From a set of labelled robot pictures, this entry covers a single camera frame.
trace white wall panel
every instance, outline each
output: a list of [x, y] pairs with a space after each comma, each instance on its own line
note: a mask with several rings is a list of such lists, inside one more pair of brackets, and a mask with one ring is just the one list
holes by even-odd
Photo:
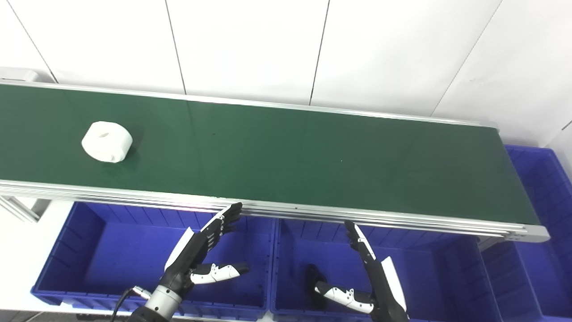
[[572, 119], [572, 2], [504, 0], [434, 116], [496, 122], [543, 146]]
[[500, 0], [331, 0], [312, 105], [430, 115]]
[[183, 93], [162, 0], [10, 0], [60, 83]]
[[168, 0], [188, 94], [308, 104], [327, 0]]
[[6, 0], [0, 0], [0, 67], [32, 69], [42, 80], [53, 82], [42, 57]]
[[568, 125], [560, 131], [556, 138], [550, 141], [547, 148], [556, 152], [556, 156], [567, 172], [568, 178], [572, 180], [572, 125]]

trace metal support leg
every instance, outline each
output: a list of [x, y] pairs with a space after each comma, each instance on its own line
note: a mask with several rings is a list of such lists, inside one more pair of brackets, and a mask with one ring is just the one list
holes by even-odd
[[[41, 205], [38, 207], [41, 210], [41, 213], [45, 210], [46, 200], [40, 199]], [[6, 209], [10, 214], [14, 215], [16, 218], [20, 219], [23, 222], [38, 222], [40, 218], [40, 214], [32, 211], [26, 205], [24, 205], [21, 201], [16, 199], [12, 196], [0, 196], [0, 206]]]
[[503, 241], [505, 241], [505, 239], [502, 237], [479, 236], [479, 241], [478, 241], [479, 251], [482, 253], [485, 249]]

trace white object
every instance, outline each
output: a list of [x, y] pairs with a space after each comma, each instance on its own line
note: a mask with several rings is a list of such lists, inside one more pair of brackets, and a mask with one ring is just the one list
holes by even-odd
[[0, 67], [0, 79], [19, 81], [40, 81], [38, 73], [31, 69]]
[[125, 159], [133, 138], [117, 123], [98, 121], [89, 127], [81, 140], [81, 146], [92, 158], [117, 163]]

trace robotic arm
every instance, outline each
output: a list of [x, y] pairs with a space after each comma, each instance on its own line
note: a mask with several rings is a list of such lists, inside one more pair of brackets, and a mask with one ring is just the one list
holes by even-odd
[[147, 303], [137, 308], [128, 322], [168, 322], [185, 295], [196, 284], [223, 281], [249, 271], [248, 263], [245, 262], [202, 264], [207, 252], [216, 246], [220, 237], [234, 230], [231, 224], [240, 219], [242, 206], [239, 202], [221, 210], [198, 233], [193, 234], [190, 229], [185, 232], [173, 250], [172, 257], [176, 256], [178, 248], [182, 247], [180, 254], [165, 269], [153, 294], [141, 288], [132, 289], [146, 298]]
[[391, 258], [387, 257], [379, 262], [359, 227], [351, 221], [345, 221], [344, 224], [348, 230], [350, 247], [356, 250], [362, 258], [363, 266], [370, 279], [372, 293], [327, 284], [325, 277], [316, 272], [313, 266], [309, 271], [314, 271], [315, 277], [309, 280], [315, 283], [314, 291], [341, 305], [371, 315], [374, 322], [409, 321], [405, 298]]

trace black cable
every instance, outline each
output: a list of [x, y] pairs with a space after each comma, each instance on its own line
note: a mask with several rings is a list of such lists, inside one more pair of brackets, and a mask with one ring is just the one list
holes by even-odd
[[125, 291], [123, 291], [123, 293], [119, 297], [119, 300], [117, 300], [117, 304], [115, 305], [115, 309], [113, 310], [113, 314], [111, 315], [111, 319], [109, 320], [109, 322], [113, 322], [115, 320], [115, 316], [117, 315], [117, 311], [119, 311], [119, 307], [121, 307], [121, 304], [123, 304], [125, 299], [127, 299], [132, 290], [133, 288], [128, 288]]

